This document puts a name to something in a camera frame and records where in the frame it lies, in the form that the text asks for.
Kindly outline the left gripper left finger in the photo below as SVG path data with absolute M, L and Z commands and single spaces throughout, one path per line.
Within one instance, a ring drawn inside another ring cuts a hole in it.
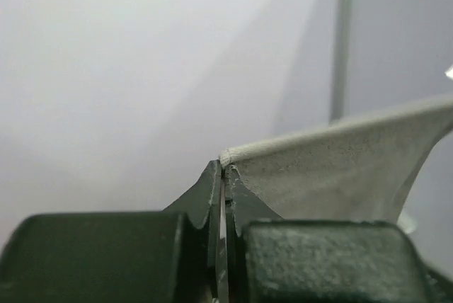
M 2 302 L 211 302 L 222 168 L 162 211 L 33 215 L 1 253 Z

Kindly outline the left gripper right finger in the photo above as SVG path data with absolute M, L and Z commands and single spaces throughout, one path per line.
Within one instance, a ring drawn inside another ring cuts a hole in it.
M 383 221 L 283 219 L 224 172 L 231 302 L 451 302 L 452 280 Z

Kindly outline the grey towel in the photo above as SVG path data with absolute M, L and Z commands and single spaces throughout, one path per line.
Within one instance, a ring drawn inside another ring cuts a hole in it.
M 432 148 L 452 131 L 452 96 L 224 150 L 223 167 L 286 219 L 395 222 Z

